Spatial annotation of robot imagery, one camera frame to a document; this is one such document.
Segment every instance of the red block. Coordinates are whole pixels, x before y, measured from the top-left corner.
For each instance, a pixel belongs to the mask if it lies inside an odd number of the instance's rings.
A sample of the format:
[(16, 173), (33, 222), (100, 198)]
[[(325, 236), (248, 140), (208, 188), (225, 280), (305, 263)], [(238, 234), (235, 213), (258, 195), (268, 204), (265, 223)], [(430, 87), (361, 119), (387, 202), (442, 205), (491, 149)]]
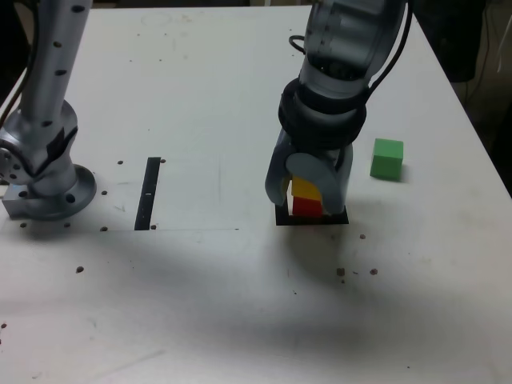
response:
[(302, 216), (304, 218), (320, 218), (323, 216), (322, 202), (294, 197), (292, 213), (294, 216)]

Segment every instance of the green cube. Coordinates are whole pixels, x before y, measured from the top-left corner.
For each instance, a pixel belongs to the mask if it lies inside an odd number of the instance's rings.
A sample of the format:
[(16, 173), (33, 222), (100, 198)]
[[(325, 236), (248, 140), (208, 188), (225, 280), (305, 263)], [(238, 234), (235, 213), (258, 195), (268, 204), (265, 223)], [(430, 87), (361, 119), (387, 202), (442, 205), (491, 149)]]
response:
[(402, 160), (403, 142), (376, 138), (370, 176), (383, 178), (385, 180), (400, 181)]

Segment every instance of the black strip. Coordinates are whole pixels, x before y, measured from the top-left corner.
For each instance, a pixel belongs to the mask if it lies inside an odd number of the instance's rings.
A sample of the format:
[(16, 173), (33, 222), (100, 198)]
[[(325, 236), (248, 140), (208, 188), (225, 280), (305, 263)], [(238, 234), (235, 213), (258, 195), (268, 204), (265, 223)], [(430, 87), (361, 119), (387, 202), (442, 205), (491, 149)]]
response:
[(285, 199), (282, 206), (275, 206), (276, 226), (334, 226), (348, 223), (349, 217), (346, 213), (346, 207), (342, 214), (322, 216), (321, 218), (303, 218), (300, 216), (290, 216), (288, 213), (288, 199)]
[(138, 201), (135, 230), (149, 230), (151, 214), (153, 213), (154, 196), (157, 191), (158, 171), (161, 158), (148, 158), (144, 182), (142, 183), (141, 198)]

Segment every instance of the black cable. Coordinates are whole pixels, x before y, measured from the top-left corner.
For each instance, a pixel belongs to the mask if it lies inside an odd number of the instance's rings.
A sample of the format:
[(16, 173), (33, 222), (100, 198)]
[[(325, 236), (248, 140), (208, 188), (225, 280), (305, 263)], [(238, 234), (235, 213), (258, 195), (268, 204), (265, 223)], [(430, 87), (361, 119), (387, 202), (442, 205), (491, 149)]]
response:
[(390, 64), (384, 69), (380, 77), (374, 81), (370, 88), (370, 92), (368, 94), (368, 98), (371, 96), (373, 92), (380, 86), (381, 82), (386, 78), (386, 76), (391, 72), (394, 65), (397, 63), (398, 59), (402, 55), (403, 49), (406, 47), (407, 37), (409, 36), (410, 25), (413, 20), (413, 8), (414, 8), (414, 0), (407, 1), (407, 16), (406, 16), (406, 24), (404, 25), (402, 39), (400, 40), (400, 44), (398, 45), (397, 51), (394, 54), (393, 58), (390, 61)]
[(473, 89), (473, 92), (471, 92), (471, 95), (468, 97), (467, 102), (470, 103), (473, 96), (476, 95), (478, 88), (480, 88), (480, 85), (482, 84), (483, 75), (486, 71), (486, 65), (487, 65), (487, 58), (489, 57), (489, 50), (490, 50), (490, 40), (489, 40), (489, 20), (487, 17), (487, 8), (489, 7), (489, 4), (486, 4), (486, 8), (483, 11), (484, 14), (484, 22), (486, 23), (486, 37), (487, 37), (487, 48), (486, 48), (486, 56), (483, 59), (482, 64), (482, 70), (480, 71), (480, 77), (478, 78), (478, 82), (476, 87)]
[(10, 110), (13, 109), (14, 104), (19, 98), (19, 95), (22, 93), (23, 88), (25, 88), (26, 82), (28, 81), (30, 75), (32, 74), (32, 69), (34, 68), (35, 58), (38, 53), (38, 43), (39, 43), (39, 14), (38, 14), (38, 4), (37, 0), (29, 0), (22, 2), (23, 5), (30, 4), (30, 11), (32, 12), (32, 19), (34, 20), (34, 34), (32, 37), (32, 47), (30, 48), (29, 58), (26, 64), (26, 72), (25, 76), (23, 76), (22, 82), (20, 82), (19, 87), (13, 94), (13, 97), (7, 104), (7, 107), (4, 109), (2, 116), (0, 117), (0, 129), (3, 127), (4, 122), (6, 122), (7, 116), (9, 116)]
[(301, 40), (301, 41), (304, 41), (304, 36), (301, 36), (301, 35), (298, 35), (298, 34), (294, 34), (293, 36), (290, 36), (288, 38), (288, 42), (290, 43), (290, 45), (295, 48), (296, 50), (298, 50), (299, 52), (302, 52), (302, 54), (306, 54), (306, 51), (304, 50), (303, 47), (297, 45), (295, 43), (295, 40)]
[(464, 105), (464, 109), (467, 107), (467, 94), (469, 93), (468, 92), (468, 88), (469, 88), (469, 86), (468, 86), (468, 84), (466, 82), (466, 92), (464, 93), (464, 104), (463, 104)]

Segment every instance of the yellow block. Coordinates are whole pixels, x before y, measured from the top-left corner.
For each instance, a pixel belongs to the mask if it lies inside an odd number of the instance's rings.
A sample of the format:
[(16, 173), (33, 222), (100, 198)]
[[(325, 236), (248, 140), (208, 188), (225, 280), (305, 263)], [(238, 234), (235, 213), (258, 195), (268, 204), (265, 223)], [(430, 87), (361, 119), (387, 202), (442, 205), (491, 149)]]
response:
[(322, 200), (322, 195), (316, 186), (297, 176), (293, 176), (291, 180), (291, 194), (296, 198), (308, 198), (319, 202)]

